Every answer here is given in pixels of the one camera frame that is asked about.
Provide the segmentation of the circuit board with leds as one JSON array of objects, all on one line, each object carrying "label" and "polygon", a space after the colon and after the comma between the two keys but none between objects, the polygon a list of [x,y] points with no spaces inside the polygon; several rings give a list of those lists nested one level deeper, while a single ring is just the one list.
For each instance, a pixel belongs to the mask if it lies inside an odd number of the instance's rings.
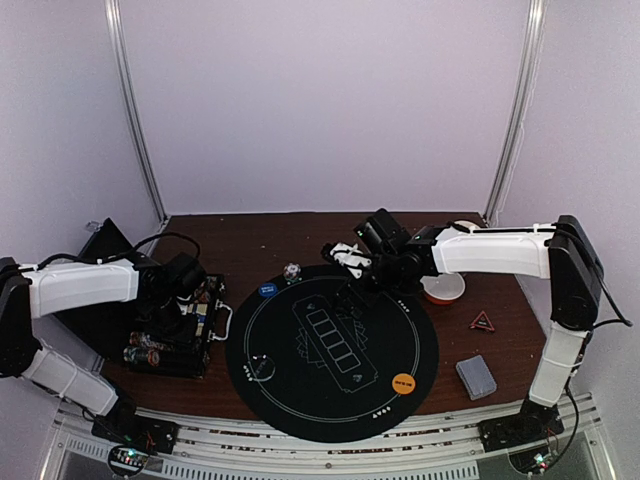
[{"label": "circuit board with leds", "polygon": [[116,445],[108,453],[107,465],[116,475],[134,476],[142,472],[149,459],[150,455],[145,452],[125,445]]},{"label": "circuit board with leds", "polygon": [[558,451],[549,447],[536,447],[509,454],[511,466],[528,477],[542,475],[556,460]]}]

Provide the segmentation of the grey playing card deck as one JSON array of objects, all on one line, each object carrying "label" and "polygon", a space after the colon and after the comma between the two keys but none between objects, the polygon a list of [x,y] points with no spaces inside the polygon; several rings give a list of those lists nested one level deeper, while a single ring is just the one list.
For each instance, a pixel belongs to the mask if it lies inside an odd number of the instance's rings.
[{"label": "grey playing card deck", "polygon": [[472,401],[497,391],[497,383],[481,355],[457,362],[455,369]]}]

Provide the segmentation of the red black triangle button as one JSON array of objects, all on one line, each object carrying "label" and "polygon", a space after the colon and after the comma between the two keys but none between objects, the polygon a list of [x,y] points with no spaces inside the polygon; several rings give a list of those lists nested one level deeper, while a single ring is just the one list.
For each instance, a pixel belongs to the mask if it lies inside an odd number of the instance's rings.
[{"label": "red black triangle button", "polygon": [[481,311],[470,323],[469,328],[472,330],[482,330],[489,333],[495,332],[495,327],[485,311]]}]

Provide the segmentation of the blue small blind button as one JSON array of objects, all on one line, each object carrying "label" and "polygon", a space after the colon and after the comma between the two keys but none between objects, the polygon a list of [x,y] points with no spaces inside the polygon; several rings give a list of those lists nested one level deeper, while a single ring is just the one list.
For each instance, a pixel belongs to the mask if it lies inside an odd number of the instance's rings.
[{"label": "blue small blind button", "polygon": [[262,284],[258,288],[258,293],[264,298],[270,298],[275,296],[279,292],[278,286],[275,283],[267,282]]}]

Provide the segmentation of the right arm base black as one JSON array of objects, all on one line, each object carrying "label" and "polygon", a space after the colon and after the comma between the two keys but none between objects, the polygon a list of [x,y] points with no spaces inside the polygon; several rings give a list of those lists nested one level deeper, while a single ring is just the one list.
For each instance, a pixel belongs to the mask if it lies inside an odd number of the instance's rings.
[{"label": "right arm base black", "polygon": [[545,440],[549,433],[559,435],[565,430],[556,405],[545,407],[526,398],[513,415],[483,420],[478,424],[485,452],[510,449]]}]

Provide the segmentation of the clear acrylic dealer puck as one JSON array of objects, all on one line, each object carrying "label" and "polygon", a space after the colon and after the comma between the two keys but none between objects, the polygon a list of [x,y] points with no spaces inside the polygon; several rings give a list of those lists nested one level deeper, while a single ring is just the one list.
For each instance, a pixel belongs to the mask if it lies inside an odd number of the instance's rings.
[{"label": "clear acrylic dealer puck", "polygon": [[276,373],[274,360],[266,354],[251,355],[248,364],[249,379],[257,383],[270,381]]}]

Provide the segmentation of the poker chip stack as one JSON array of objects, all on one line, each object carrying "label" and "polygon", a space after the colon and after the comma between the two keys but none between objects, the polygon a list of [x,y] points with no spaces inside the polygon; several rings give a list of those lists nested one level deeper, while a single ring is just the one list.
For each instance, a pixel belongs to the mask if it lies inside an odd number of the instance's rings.
[{"label": "poker chip stack", "polygon": [[283,277],[287,283],[295,283],[300,280],[301,267],[296,263],[288,263],[283,269]]}]

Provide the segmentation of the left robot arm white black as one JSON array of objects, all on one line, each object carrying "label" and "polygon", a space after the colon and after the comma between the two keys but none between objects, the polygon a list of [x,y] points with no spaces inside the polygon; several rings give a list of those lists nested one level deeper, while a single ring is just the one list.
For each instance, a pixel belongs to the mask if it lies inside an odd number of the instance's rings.
[{"label": "left robot arm white black", "polygon": [[145,320],[174,332],[184,323],[179,306],[205,281],[197,258],[181,253],[167,264],[127,254],[79,260],[56,254],[39,264],[1,260],[1,375],[23,377],[105,417],[106,429],[123,444],[144,433],[138,415],[120,405],[116,388],[78,366],[33,334],[35,319],[109,303],[131,304]]}]

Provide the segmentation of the orange big blind button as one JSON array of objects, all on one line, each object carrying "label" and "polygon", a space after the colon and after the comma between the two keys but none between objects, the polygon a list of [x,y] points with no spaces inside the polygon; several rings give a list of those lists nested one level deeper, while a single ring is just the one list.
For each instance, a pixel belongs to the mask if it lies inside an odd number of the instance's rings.
[{"label": "orange big blind button", "polygon": [[393,377],[391,386],[396,394],[409,395],[416,389],[416,380],[408,373],[398,373]]}]

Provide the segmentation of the white decorated mug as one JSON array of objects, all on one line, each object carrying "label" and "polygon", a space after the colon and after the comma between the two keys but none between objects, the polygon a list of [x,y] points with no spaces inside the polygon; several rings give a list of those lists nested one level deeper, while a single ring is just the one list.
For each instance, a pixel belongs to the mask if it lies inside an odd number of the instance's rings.
[{"label": "white decorated mug", "polygon": [[483,226],[479,226],[476,223],[473,223],[468,220],[450,221],[447,223],[447,226],[458,232],[466,233],[466,234],[479,233],[481,230],[484,229]]}]

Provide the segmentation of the front aluminium rail frame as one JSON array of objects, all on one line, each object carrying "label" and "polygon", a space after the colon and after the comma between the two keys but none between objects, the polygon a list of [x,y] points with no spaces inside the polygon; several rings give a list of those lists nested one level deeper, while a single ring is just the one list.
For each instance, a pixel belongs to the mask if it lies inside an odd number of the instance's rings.
[{"label": "front aluminium rail frame", "polygon": [[178,426],[174,450],[152,457],[141,479],[520,479],[513,465],[542,448],[561,454],[545,479],[618,479],[607,432],[589,394],[561,399],[565,430],[541,441],[487,451],[478,425],[515,413],[502,405],[413,416],[368,440],[325,444],[297,439],[264,422],[145,409]]}]

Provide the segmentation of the left circuit board with LEDs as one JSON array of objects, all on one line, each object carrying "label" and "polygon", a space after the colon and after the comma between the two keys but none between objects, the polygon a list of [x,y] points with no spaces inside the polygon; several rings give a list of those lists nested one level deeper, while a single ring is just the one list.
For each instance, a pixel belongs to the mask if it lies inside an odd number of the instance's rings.
[{"label": "left circuit board with LEDs", "polygon": [[142,472],[149,459],[150,455],[145,452],[125,445],[116,445],[108,453],[107,465],[116,475],[134,476]]}]

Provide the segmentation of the white orange bowl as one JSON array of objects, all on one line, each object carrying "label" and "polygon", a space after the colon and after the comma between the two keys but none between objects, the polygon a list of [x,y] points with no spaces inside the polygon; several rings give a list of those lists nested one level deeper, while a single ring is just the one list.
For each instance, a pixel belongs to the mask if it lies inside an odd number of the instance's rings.
[{"label": "white orange bowl", "polygon": [[424,276],[421,279],[421,285],[426,299],[436,305],[450,305],[466,290],[465,280],[460,274]]}]

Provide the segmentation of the poker chip row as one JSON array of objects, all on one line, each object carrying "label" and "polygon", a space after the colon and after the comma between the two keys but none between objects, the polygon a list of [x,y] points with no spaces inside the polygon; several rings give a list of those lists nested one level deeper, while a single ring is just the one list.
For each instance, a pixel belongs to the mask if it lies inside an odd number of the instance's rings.
[{"label": "poker chip row", "polygon": [[130,334],[129,344],[133,347],[153,349],[154,342],[147,333],[134,331]]},{"label": "poker chip row", "polygon": [[160,363],[160,353],[155,349],[128,346],[123,350],[123,359],[134,365],[157,367]]}]

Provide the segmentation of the black poker chip case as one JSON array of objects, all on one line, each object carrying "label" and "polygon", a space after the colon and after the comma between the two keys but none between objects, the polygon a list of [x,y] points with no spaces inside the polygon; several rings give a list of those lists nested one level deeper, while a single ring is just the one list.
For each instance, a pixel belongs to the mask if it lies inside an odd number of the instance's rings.
[{"label": "black poker chip case", "polygon": [[210,359],[224,276],[199,262],[201,249],[161,264],[106,219],[79,253],[83,260],[122,254],[140,270],[139,296],[58,312],[54,317],[106,360],[139,373],[201,378]]}]

